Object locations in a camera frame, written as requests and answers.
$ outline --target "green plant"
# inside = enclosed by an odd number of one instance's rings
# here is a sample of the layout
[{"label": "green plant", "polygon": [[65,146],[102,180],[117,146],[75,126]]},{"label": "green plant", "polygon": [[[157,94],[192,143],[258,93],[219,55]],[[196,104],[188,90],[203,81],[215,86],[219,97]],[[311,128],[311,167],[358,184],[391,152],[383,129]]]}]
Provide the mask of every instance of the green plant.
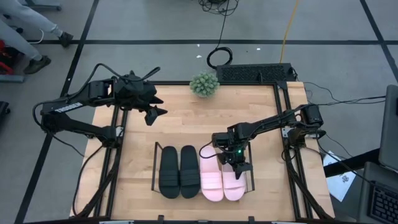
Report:
[{"label": "green plant", "polygon": [[214,74],[202,72],[195,75],[189,85],[196,96],[205,98],[214,95],[220,83]]}]

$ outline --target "gray floor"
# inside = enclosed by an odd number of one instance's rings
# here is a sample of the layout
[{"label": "gray floor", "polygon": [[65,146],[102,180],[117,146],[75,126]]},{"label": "gray floor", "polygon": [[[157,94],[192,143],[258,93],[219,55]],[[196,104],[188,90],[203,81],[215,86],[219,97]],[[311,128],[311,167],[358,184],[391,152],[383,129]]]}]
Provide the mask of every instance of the gray floor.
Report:
[{"label": "gray floor", "polygon": [[[79,39],[93,0],[62,1],[63,11],[42,14]],[[367,0],[374,19],[386,40],[398,40],[398,19],[394,0]],[[241,0],[235,14],[228,17],[224,39],[282,39],[294,1]],[[217,39],[223,18],[202,12],[196,1],[187,0],[99,0],[88,40],[168,40]],[[27,39],[38,39],[33,27],[25,28]],[[46,35],[45,39],[54,39]],[[295,40],[377,40],[359,1],[301,1],[289,33]],[[0,132],[0,219],[12,223],[22,202],[27,184],[42,147],[45,134],[31,115],[36,102],[59,97],[77,45],[62,49],[59,45],[36,45],[52,63],[30,75],[23,84],[0,83],[0,100],[11,104],[12,113]],[[98,62],[117,72],[134,70],[143,75],[156,66],[161,71],[153,80],[189,80],[200,71],[211,71],[206,56],[211,44],[171,45],[85,45],[81,53],[70,92],[77,91]],[[276,63],[280,45],[228,45],[233,50],[233,64]],[[398,46],[390,45],[398,59]],[[223,53],[212,62],[226,61]],[[352,99],[385,94],[388,84],[397,84],[379,45],[287,45],[285,62],[290,62],[303,82],[314,82],[329,88],[337,99]],[[102,68],[94,77],[110,74]],[[310,100],[331,102],[329,94],[311,84]],[[322,107],[323,129],[342,143],[352,155],[377,148],[380,142],[383,104],[335,105]],[[85,122],[93,119],[94,109],[84,108],[71,117]],[[60,133],[60,138],[85,150],[86,139],[77,134]],[[347,156],[344,150],[327,138],[322,146]],[[26,222],[67,218],[81,166],[81,157],[71,149],[53,142],[27,213]],[[338,213],[354,215],[338,203]]]}]

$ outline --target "wooden tabletop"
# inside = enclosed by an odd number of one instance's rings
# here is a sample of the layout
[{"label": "wooden tabletop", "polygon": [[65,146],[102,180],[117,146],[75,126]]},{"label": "wooden tabletop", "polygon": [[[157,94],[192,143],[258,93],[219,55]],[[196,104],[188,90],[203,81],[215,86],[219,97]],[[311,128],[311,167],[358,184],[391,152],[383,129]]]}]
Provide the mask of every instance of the wooden tabletop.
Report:
[{"label": "wooden tabletop", "polygon": [[[307,103],[302,83],[288,83],[288,87],[292,108]],[[271,86],[220,86],[216,95],[209,99],[194,96],[189,86],[161,85],[156,88],[157,96],[165,102],[160,107],[169,112],[158,117],[152,126],[146,126],[144,113],[129,112],[112,219],[156,220],[158,215],[164,215],[166,220],[247,220],[248,216],[254,216],[256,221],[294,220],[288,175],[280,157],[283,148],[278,129],[258,135],[251,141],[256,189],[238,202],[225,198],[221,202],[211,202],[201,193],[191,199],[181,195],[167,199],[151,190],[155,142],[163,147],[174,146],[178,152],[185,145],[192,145],[198,151],[211,141],[212,133],[225,132],[228,126],[239,122],[274,116],[277,110]],[[280,97],[285,110],[281,91]],[[93,124],[109,125],[112,114],[112,107],[97,108]],[[99,146],[97,139],[89,140],[85,158]],[[314,140],[308,139],[307,146],[318,150]],[[98,188],[104,152],[103,149],[92,158],[83,172],[76,200],[78,211]],[[334,216],[320,156],[305,148],[301,153],[309,191],[324,210]],[[301,216],[305,217],[302,194],[298,188],[297,192]]]}]

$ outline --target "red object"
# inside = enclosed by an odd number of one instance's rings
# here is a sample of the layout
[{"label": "red object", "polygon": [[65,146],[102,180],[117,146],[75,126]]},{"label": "red object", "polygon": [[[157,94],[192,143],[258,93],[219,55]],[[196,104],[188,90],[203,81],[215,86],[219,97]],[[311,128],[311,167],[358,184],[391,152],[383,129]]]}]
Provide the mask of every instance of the red object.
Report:
[{"label": "red object", "polygon": [[[4,41],[0,40],[0,59],[2,58],[11,58],[11,56],[6,52],[6,44]],[[0,74],[12,75],[14,74],[14,70],[7,66],[4,62],[0,61]]]}]

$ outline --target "person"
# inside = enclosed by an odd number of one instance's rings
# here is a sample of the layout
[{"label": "person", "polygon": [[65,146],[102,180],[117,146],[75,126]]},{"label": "person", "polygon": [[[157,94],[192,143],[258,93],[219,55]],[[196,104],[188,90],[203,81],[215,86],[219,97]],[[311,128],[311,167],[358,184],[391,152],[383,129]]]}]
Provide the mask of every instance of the person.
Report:
[{"label": "person", "polygon": [[[30,25],[36,26],[44,32],[56,35],[64,48],[68,47],[70,41],[73,39],[71,34],[62,31],[58,25],[49,21],[33,9],[23,6],[18,0],[0,0],[0,11],[3,14],[17,17]],[[3,40],[6,45],[14,47],[30,58],[29,65],[24,69],[25,74],[36,73],[51,63],[51,60],[47,56],[41,55],[36,48],[31,46],[28,41],[1,19],[0,40]]]}]

